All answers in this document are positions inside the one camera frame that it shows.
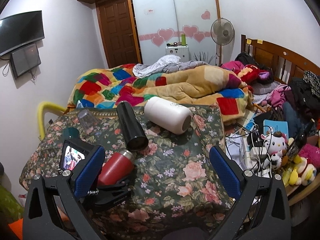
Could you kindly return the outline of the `black bag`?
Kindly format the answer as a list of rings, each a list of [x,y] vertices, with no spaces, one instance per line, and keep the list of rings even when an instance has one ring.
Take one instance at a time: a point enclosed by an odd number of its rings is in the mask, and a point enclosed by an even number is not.
[[[258,63],[255,61],[255,59],[253,59],[253,57],[246,52],[241,52],[240,54],[238,54],[235,58],[235,61],[240,61],[244,66],[248,64],[254,65],[256,67],[258,66]]]

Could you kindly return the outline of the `white small cabinet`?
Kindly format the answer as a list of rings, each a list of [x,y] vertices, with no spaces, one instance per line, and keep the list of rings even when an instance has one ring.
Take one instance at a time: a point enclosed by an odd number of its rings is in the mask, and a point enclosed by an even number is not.
[[[167,55],[176,55],[181,58],[181,62],[190,60],[189,47],[186,46],[166,46],[165,53]]]

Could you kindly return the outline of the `blue box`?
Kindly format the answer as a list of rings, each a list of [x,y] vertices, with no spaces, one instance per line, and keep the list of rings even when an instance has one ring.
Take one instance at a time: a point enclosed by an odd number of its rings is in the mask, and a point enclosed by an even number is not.
[[[286,121],[274,121],[264,120],[263,121],[263,134],[268,135],[269,133],[281,132],[287,137],[289,135],[288,124]]]

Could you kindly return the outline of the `red metal bottle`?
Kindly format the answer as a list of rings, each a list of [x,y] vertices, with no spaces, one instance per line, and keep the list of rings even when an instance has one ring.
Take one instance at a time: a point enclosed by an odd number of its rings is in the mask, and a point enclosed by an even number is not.
[[[103,166],[98,177],[98,186],[115,185],[134,169],[136,154],[128,150],[114,152]]]

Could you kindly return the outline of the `white power strip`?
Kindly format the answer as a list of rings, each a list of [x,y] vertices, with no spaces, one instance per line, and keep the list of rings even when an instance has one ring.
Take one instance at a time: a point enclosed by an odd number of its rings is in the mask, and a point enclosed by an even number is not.
[[[268,176],[270,172],[270,159],[264,147],[252,147],[245,152],[244,164],[248,170],[257,175]]]

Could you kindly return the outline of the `yellow foam tube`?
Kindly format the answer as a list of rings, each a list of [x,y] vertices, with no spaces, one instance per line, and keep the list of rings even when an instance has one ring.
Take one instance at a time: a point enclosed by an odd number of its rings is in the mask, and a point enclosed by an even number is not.
[[[45,116],[48,113],[52,113],[57,116],[65,114],[67,111],[66,107],[60,106],[50,101],[43,101],[39,103],[37,107],[37,124],[39,130],[39,139],[42,141],[46,135],[46,122]]]

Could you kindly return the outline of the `colourful patchwork quilt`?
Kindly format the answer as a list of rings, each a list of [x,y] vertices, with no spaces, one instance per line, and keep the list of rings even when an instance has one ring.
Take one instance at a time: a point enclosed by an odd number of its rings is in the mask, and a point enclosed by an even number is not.
[[[144,106],[153,96],[179,104],[218,105],[224,123],[243,117],[252,106],[251,87],[231,70],[202,65],[175,73],[136,77],[133,64],[112,69],[92,69],[78,77],[67,107],[111,109],[121,101]]]

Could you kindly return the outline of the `black cylindrical bottle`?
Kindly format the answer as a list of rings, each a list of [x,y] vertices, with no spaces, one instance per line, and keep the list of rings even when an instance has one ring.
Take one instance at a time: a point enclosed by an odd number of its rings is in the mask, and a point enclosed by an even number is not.
[[[138,152],[145,149],[149,141],[130,103],[121,101],[117,106],[117,115],[127,150]]]

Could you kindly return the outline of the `brown wooden door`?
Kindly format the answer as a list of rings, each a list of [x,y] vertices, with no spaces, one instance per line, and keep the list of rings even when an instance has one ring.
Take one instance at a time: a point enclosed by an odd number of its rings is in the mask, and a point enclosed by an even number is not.
[[[97,14],[108,67],[138,63],[127,0],[99,2]]]

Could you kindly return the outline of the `red plush toy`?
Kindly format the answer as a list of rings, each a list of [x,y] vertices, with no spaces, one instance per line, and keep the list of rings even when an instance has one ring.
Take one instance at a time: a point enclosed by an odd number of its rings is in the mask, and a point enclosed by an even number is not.
[[[267,81],[272,77],[272,74],[268,70],[262,70],[253,64],[247,64],[242,70],[240,70],[237,77],[247,85],[251,85],[258,81]]]

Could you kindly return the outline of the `wooden headboard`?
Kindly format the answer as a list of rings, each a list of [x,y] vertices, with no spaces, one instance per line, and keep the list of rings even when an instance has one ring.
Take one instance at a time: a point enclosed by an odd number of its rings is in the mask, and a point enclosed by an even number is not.
[[[273,78],[279,83],[287,84],[293,77],[303,78],[306,70],[319,76],[319,66],[294,51],[268,41],[241,35],[241,51],[251,55],[259,65],[271,68]]]

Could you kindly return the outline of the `green bottle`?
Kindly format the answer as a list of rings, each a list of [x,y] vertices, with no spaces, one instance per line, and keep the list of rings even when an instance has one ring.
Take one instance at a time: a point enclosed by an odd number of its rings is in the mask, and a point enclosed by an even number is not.
[[[185,33],[182,33],[181,34],[181,46],[186,46],[187,43],[186,43],[186,36],[185,36]]]

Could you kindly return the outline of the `pink clothing pile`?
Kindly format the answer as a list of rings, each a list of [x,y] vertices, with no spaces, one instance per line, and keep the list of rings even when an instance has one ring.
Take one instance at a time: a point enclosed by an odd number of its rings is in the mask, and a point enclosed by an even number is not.
[[[264,106],[266,104],[272,107],[283,107],[283,103],[286,101],[285,92],[290,91],[291,88],[288,85],[277,85],[275,89],[267,94],[254,94],[253,103]]]

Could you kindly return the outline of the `floral bed sheet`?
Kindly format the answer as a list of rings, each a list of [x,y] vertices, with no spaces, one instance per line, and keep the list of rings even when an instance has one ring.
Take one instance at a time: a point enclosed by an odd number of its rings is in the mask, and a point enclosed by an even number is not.
[[[178,229],[197,227],[211,233],[233,205],[209,161],[209,150],[224,147],[218,106],[190,106],[190,127],[175,135],[151,123],[143,107],[135,107],[149,144],[136,155],[132,196],[110,210],[98,209],[91,218],[99,230],[122,239],[161,239]],[[80,138],[105,149],[105,157],[125,148],[115,109],[91,109],[97,126],[86,133],[74,110],[59,117],[24,166],[19,182],[27,189],[32,177],[58,174],[63,131],[74,127]]]

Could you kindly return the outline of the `grey white blanket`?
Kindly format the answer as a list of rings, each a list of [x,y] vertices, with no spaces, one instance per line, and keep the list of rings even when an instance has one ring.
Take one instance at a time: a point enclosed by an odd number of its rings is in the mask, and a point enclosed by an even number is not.
[[[132,72],[135,77],[143,78],[158,73],[175,73],[181,70],[194,69],[198,66],[205,66],[208,63],[204,61],[187,61],[181,62],[180,57],[176,55],[165,55],[157,60],[154,64],[136,64]]]

